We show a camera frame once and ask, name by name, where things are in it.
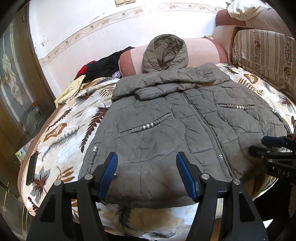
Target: white cloth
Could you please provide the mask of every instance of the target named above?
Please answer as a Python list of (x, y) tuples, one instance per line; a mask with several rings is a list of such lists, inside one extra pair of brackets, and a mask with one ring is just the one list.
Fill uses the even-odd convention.
[(260, 0), (232, 0), (227, 12), (232, 18), (247, 21), (257, 16), (263, 9), (270, 8)]

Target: white wall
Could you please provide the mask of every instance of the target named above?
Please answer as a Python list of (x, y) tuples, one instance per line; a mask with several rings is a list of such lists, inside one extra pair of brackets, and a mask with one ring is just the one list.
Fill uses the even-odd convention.
[(208, 0), (207, 5), (217, 7), (208, 7), (210, 11), (200, 4), (205, 1), (136, 0), (116, 7), (114, 0), (31, 0), (33, 44), (53, 93), (63, 92), (89, 61), (148, 44), (159, 34), (181, 38), (211, 34), (214, 12), (226, 3)]

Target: bead trim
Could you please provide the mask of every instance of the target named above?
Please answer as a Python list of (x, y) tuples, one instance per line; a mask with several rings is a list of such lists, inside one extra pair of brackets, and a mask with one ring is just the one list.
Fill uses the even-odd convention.
[(93, 145), (93, 149), (89, 154), (89, 163), (91, 163), (91, 165), (89, 165), (88, 167), (88, 172), (90, 173), (91, 170), (91, 166), (94, 163), (94, 158), (96, 157), (96, 153), (98, 152), (99, 149), (99, 143), (94, 143)]
[(119, 133), (119, 137), (123, 136), (123, 135), (126, 135), (126, 134), (130, 134), (130, 133), (136, 133), (136, 132), (140, 132), (140, 131), (145, 131), (147, 129), (150, 129), (152, 127), (155, 127), (157, 126), (159, 123), (163, 122), (166, 118), (168, 118), (169, 116), (172, 116), (173, 113), (172, 112), (169, 112), (161, 117), (159, 117), (158, 119), (152, 121), (152, 122), (149, 122), (147, 124), (144, 124), (144, 125), (141, 125), (141, 126), (137, 126), (137, 127), (134, 127), (132, 129), (129, 129), (127, 131), (123, 131), (121, 133)]
[(216, 106), (224, 107), (224, 108), (241, 109), (241, 110), (251, 110), (251, 109), (257, 108), (257, 105), (254, 105), (254, 104), (251, 104), (251, 105), (216, 104)]
[(281, 117), (280, 113), (278, 113), (278, 111), (276, 111), (276, 110), (271, 110), (271, 111), (282, 123), (284, 123), (284, 125), (287, 129), (287, 132), (290, 132), (291, 130), (290, 130), (289, 126), (286, 124), (287, 122), (285, 121), (285, 119), (283, 117)]

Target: light switch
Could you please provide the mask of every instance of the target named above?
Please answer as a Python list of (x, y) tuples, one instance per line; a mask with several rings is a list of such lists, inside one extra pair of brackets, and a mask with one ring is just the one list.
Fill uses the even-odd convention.
[(136, 0), (125, 0), (126, 4), (134, 3)]
[(124, 4), (124, 3), (125, 3), (124, 0), (115, 0), (116, 6), (121, 5), (121, 4)]

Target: yellow cloth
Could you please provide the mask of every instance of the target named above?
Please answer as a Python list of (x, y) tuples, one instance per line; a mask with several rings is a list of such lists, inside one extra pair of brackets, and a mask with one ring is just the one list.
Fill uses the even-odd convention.
[(68, 103), (73, 97), (75, 97), (78, 94), (84, 78), (85, 75), (82, 75), (76, 80), (73, 80), (68, 85), (65, 91), (54, 101), (56, 108), (58, 108), (61, 104)]

